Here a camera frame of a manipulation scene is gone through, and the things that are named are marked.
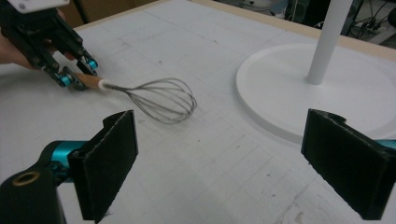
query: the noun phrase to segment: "white surface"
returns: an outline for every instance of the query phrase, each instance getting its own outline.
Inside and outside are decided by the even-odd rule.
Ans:
[[[330,1],[314,59],[306,79],[310,84],[318,85],[322,83],[352,2],[353,0]]]
[[[140,154],[101,224],[370,223],[313,171],[300,145],[255,124],[235,94],[237,69],[257,49],[314,40],[179,0],[79,33],[101,77],[125,86],[178,77],[196,111],[162,125],[124,94],[61,89],[41,73],[1,65],[1,181],[32,165],[48,143],[91,139],[102,119],[135,109]],[[58,192],[68,223],[92,223],[82,221],[72,184]],[[393,197],[373,223],[392,223],[395,208]]]
[[[51,7],[68,5],[70,0],[8,0],[20,13],[35,12]]]
[[[346,118],[374,138],[392,136],[396,127],[394,65],[382,65],[337,48],[321,85],[307,82],[315,45],[284,45],[249,57],[236,86],[247,112],[270,132],[302,143],[309,108]]]

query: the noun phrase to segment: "white tabletop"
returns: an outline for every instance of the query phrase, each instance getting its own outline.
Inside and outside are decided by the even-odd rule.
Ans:
[[[2,65],[1,181],[31,166],[48,143],[89,140],[105,117],[133,109],[140,154],[101,223],[370,223],[313,170],[300,145],[255,124],[235,94],[237,69],[251,54],[316,39],[184,0],[78,32],[100,77],[123,86],[178,77],[191,87],[196,111],[164,125],[126,95],[62,89],[45,74]],[[396,70],[386,59],[361,57]],[[73,184],[58,192],[68,223],[91,223],[82,220]],[[392,196],[376,223],[394,223],[395,208]]]

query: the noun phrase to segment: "cable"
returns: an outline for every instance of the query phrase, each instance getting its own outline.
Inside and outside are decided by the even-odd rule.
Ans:
[[[294,4],[293,15],[291,16],[291,21],[294,21],[294,16],[296,15],[297,4],[299,0],[296,0],[296,4]]]
[[[350,31],[351,35],[357,39],[363,39],[370,37],[372,35],[376,35],[374,31],[378,30],[381,27],[381,24],[386,22],[386,18],[388,16],[382,18],[380,21],[377,21],[376,17],[388,2],[389,0],[385,1],[385,3],[382,4],[382,6],[376,12],[374,12],[373,0],[369,0],[371,17],[368,17],[360,21],[354,21]]]

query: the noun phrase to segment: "gray floor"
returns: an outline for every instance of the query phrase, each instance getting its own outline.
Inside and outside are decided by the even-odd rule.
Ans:
[[[276,6],[273,6],[271,8],[249,7],[246,4],[244,4],[244,0],[219,0],[219,2],[234,7],[243,7],[245,9],[260,12],[262,14],[271,15],[270,11],[274,11],[275,14],[280,14],[282,12],[282,8],[284,8],[287,5],[288,0],[283,0],[279,2]],[[356,21],[363,21],[365,19],[373,17],[373,15],[375,14],[377,21],[381,21],[383,18],[386,18],[388,14],[394,8],[396,8],[396,3],[387,2],[384,5],[385,2],[386,2],[385,0],[366,0],[361,7],[361,10],[356,18]],[[374,32],[361,29],[360,27],[355,26],[352,28],[349,36],[363,41],[369,41],[375,35],[380,34],[382,31],[386,30],[388,26],[389,24],[386,22],[386,20],[384,20],[384,23],[381,25],[381,28],[379,28]],[[380,45],[396,49],[396,35],[384,41]]]

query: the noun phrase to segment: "whisk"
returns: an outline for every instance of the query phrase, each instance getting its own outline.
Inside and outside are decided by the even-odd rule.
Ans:
[[[189,118],[197,106],[190,87],[177,78],[162,78],[125,88],[100,77],[76,75],[90,89],[124,92],[145,114],[161,123],[179,123]]]

